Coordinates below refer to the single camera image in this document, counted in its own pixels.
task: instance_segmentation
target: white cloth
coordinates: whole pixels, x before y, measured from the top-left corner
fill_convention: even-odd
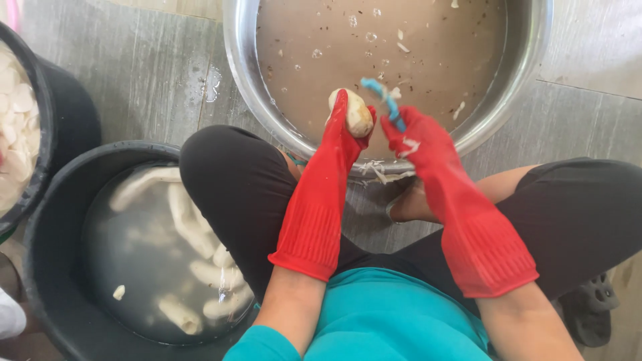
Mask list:
[[[26,326],[27,316],[22,307],[0,288],[0,340],[20,335]]]

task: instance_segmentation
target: tile floor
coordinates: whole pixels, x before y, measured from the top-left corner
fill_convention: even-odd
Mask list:
[[[36,53],[86,86],[106,143],[181,145],[199,128],[233,124],[276,144],[231,77],[221,9],[220,0],[25,0],[22,34]],[[511,120],[466,155],[464,165],[474,179],[586,155],[642,165],[640,139],[642,3],[555,0],[538,81]],[[394,185],[351,186],[346,235],[370,251],[391,252],[434,230],[421,222],[394,225],[383,216],[398,191]],[[642,360],[642,256],[617,267],[613,280],[621,306],[612,314],[612,341],[584,355],[589,361]]]

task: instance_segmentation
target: blue peeler handle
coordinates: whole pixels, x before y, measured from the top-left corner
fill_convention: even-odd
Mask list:
[[[371,91],[374,91],[377,93],[379,98],[381,98],[385,103],[386,106],[388,107],[388,110],[390,111],[390,121],[397,127],[397,129],[400,132],[405,132],[406,131],[406,123],[404,123],[403,119],[401,119],[399,115],[399,107],[397,106],[397,103],[395,102],[392,97],[390,97],[389,94],[383,94],[383,85],[381,85],[378,81],[375,79],[371,78],[361,78],[361,86],[363,86],[366,89],[370,89]]]

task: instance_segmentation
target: teal shirt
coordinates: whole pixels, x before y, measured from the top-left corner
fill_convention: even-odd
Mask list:
[[[354,269],[327,285],[305,360],[489,361],[481,320],[429,284],[377,268]],[[300,360],[279,332],[249,328],[225,355],[234,360]]]

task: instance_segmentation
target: glove cuff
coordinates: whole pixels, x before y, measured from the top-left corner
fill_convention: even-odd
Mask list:
[[[442,248],[468,298],[498,297],[539,277],[524,241],[499,211],[447,224]]]
[[[328,282],[338,263],[341,212],[318,204],[301,204],[295,198],[296,192],[286,212],[277,251],[268,260]]]

